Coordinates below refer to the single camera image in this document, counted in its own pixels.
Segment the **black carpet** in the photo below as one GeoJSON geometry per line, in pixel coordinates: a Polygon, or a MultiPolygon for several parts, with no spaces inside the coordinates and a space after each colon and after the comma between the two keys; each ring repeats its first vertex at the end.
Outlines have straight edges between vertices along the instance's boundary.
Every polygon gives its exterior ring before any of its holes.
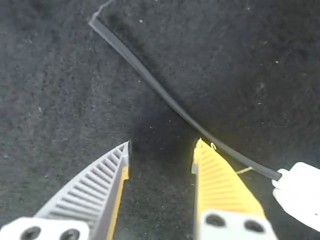
{"type": "MultiPolygon", "coordinates": [[[[320,168],[320,5],[304,2],[116,0],[100,19],[232,148],[274,170],[320,168]]],[[[89,27],[102,3],[0,2],[0,224],[131,139],[114,239],[192,239],[199,135],[89,27]]],[[[280,240],[319,239],[269,179],[242,179],[280,240]]]]}

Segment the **black cable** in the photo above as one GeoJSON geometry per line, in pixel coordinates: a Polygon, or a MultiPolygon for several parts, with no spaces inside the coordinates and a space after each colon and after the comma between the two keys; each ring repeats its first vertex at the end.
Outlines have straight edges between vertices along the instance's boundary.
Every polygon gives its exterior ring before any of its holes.
{"type": "Polygon", "coordinates": [[[105,40],[109,43],[145,80],[153,90],[155,90],[162,99],[185,121],[187,121],[192,127],[201,133],[206,139],[214,143],[218,148],[223,150],[226,154],[236,159],[238,162],[252,167],[252,169],[266,177],[279,180],[282,176],[281,173],[273,171],[259,163],[252,161],[251,159],[243,156],[239,152],[233,150],[219,139],[212,136],[206,129],[204,129],[196,120],[194,120],[164,89],[163,86],[152,76],[147,68],[139,61],[139,59],[122,43],[122,41],[111,32],[104,24],[102,24],[96,17],[93,17],[89,22],[89,25],[105,40]]]}

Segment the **mounting hole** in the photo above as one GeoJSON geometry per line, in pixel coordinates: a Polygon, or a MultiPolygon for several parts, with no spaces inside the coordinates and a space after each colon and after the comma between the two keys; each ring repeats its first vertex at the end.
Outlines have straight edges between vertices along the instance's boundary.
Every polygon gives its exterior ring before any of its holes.
{"type": "Polygon", "coordinates": [[[60,240],[78,240],[80,232],[76,229],[69,229],[62,233],[60,240]]]}
{"type": "Polygon", "coordinates": [[[216,227],[224,227],[226,225],[225,220],[216,214],[210,214],[207,216],[205,222],[216,227]]]}
{"type": "Polygon", "coordinates": [[[260,223],[253,220],[246,221],[244,226],[246,229],[256,233],[263,233],[265,231],[264,227],[260,223]]]}
{"type": "Polygon", "coordinates": [[[38,226],[29,227],[27,230],[25,230],[22,233],[20,239],[21,240],[34,240],[40,235],[40,232],[41,232],[41,228],[38,226]]]}

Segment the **dark fabric surface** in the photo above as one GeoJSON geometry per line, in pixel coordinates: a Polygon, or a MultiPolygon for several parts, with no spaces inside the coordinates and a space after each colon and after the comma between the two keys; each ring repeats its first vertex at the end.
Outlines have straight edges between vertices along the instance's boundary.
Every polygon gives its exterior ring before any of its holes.
{"type": "MultiPolygon", "coordinates": [[[[320,6],[304,2],[117,0],[100,19],[225,143],[274,170],[320,168],[320,6]]],[[[131,139],[114,239],[192,239],[199,136],[88,26],[102,3],[0,2],[0,224],[131,139]]],[[[319,239],[269,179],[241,177],[280,240],[319,239]]]]}

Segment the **white connector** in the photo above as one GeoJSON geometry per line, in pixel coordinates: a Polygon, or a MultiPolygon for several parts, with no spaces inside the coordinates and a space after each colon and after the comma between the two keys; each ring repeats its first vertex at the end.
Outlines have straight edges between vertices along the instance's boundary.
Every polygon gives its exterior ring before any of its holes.
{"type": "Polygon", "coordinates": [[[278,172],[282,177],[272,180],[275,199],[286,213],[320,232],[320,170],[297,162],[289,171],[278,172]]]}

